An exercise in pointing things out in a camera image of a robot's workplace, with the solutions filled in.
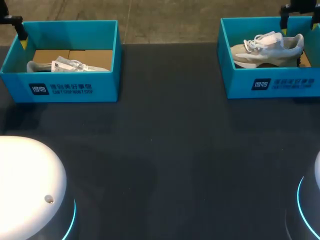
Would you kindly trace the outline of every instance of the shoebox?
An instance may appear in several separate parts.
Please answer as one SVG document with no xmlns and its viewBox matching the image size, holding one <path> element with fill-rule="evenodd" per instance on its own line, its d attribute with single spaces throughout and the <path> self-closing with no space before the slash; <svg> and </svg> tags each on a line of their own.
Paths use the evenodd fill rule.
<svg viewBox="0 0 320 240">
<path fill-rule="evenodd" d="M 299 67 L 236 68 L 230 47 L 272 31 L 281 33 L 280 17 L 222 18 L 217 55 L 227 98 L 320 96 L 320 27 L 310 29 L 310 16 L 291 16 L 287 35 L 304 37 Z"/>
<path fill-rule="evenodd" d="M 17 36 L 0 70 L 16 103 L 116 102 L 122 47 L 116 20 L 23 23 L 26 49 Z M 31 60 L 51 63 L 58 56 L 109 71 L 27 73 Z"/>
</svg>

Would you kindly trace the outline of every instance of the white sneaker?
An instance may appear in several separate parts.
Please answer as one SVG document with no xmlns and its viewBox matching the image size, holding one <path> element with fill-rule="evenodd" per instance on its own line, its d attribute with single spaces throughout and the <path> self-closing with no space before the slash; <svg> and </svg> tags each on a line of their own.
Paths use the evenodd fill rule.
<svg viewBox="0 0 320 240">
<path fill-rule="evenodd" d="M 298 60 L 304 50 L 304 37 L 283 37 L 274 31 L 255 36 L 254 40 L 244 40 L 230 48 L 236 65 L 253 69 L 261 64 L 278 67 L 298 67 Z"/>
<path fill-rule="evenodd" d="M 59 56 L 52 63 L 40 64 L 29 61 L 26 65 L 26 72 L 109 72 L 109 70 L 102 67 L 88 66 L 77 60 L 69 60 Z"/>
</svg>

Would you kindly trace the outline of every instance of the glowing blue ring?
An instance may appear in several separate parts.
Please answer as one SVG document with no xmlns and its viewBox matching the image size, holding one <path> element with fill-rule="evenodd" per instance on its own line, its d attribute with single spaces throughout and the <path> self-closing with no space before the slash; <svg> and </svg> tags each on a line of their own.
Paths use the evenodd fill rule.
<svg viewBox="0 0 320 240">
<path fill-rule="evenodd" d="M 66 240 L 67 239 L 67 237 L 68 237 L 68 235 L 69 235 L 69 233 L 70 233 L 70 231 L 72 229 L 72 226 L 73 226 L 73 224 L 75 222 L 75 218 L 76 218 L 76 200 L 74 200 L 74 212 L 73 212 L 73 218 L 72 218 L 70 227 L 69 227 L 68 231 L 66 232 L 66 234 L 64 235 L 64 237 L 62 238 L 62 240 Z"/>
<path fill-rule="evenodd" d="M 309 228 L 309 230 L 313 233 L 313 235 L 315 235 L 316 238 L 320 240 L 320 236 L 318 236 L 318 234 L 317 234 L 317 233 L 312 229 L 312 227 L 309 225 L 309 223 L 307 222 L 304 214 L 302 213 L 301 207 L 300 207 L 299 190 L 300 190 L 300 185 L 301 185 L 303 179 L 304 179 L 304 176 L 302 177 L 302 179 L 301 179 L 301 181 L 300 181 L 300 183 L 299 183 L 299 186 L 298 186 L 298 190 L 297 190 L 297 192 L 296 192 L 296 200 L 297 200 L 297 202 L 298 202 L 298 208 L 299 208 L 301 217 L 302 217 L 305 225 Z"/>
</svg>

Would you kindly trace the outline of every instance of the dark tabletop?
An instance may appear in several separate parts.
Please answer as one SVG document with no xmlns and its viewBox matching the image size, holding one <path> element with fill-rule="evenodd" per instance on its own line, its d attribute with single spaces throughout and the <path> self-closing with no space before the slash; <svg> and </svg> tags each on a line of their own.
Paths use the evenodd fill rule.
<svg viewBox="0 0 320 240">
<path fill-rule="evenodd" d="M 124 45 L 117 103 L 14 105 L 0 82 L 0 130 L 58 154 L 80 240 L 283 240 L 320 104 L 228 100 L 215 43 Z"/>
</svg>

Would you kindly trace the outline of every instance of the printed logo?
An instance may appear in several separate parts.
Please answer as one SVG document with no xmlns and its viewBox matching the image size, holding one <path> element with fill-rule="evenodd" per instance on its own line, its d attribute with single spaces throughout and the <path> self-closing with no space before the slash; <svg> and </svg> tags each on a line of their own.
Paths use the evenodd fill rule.
<svg viewBox="0 0 320 240">
<path fill-rule="evenodd" d="M 267 90 L 271 78 L 256 78 L 253 82 L 251 90 Z"/>
<path fill-rule="evenodd" d="M 33 95 L 49 95 L 48 89 L 44 83 L 30 83 L 29 87 Z"/>
</svg>

